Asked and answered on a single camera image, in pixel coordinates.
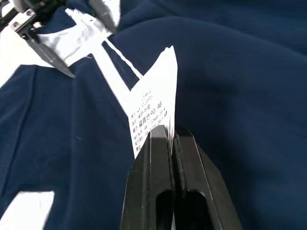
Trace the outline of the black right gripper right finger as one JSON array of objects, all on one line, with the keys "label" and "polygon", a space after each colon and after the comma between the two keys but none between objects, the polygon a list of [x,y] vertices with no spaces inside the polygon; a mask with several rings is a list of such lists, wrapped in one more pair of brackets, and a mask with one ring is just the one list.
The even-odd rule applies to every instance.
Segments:
[{"label": "black right gripper right finger", "polygon": [[220,171],[194,136],[179,126],[175,129],[172,160],[177,230],[243,228]]}]

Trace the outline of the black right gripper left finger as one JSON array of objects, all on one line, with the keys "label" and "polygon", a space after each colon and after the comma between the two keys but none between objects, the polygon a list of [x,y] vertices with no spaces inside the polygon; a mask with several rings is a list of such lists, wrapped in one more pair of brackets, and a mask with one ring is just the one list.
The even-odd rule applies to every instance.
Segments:
[{"label": "black right gripper left finger", "polygon": [[120,228],[169,230],[173,219],[173,177],[163,126],[149,132],[131,167]]}]

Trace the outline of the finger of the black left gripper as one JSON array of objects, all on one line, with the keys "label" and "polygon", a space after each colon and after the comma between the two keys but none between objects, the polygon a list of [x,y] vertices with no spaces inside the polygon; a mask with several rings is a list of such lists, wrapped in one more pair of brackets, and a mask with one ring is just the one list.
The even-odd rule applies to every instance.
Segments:
[{"label": "finger of the black left gripper", "polygon": [[91,4],[95,17],[100,20],[108,31],[115,33],[117,31],[116,25],[111,16],[110,9],[104,3],[104,1],[90,0],[89,3]]},{"label": "finger of the black left gripper", "polygon": [[68,77],[75,77],[73,72],[70,70],[67,64],[58,56],[58,54],[53,49],[40,42],[37,35],[32,32],[25,33],[24,35],[27,44],[41,57],[43,61],[50,64]]}]

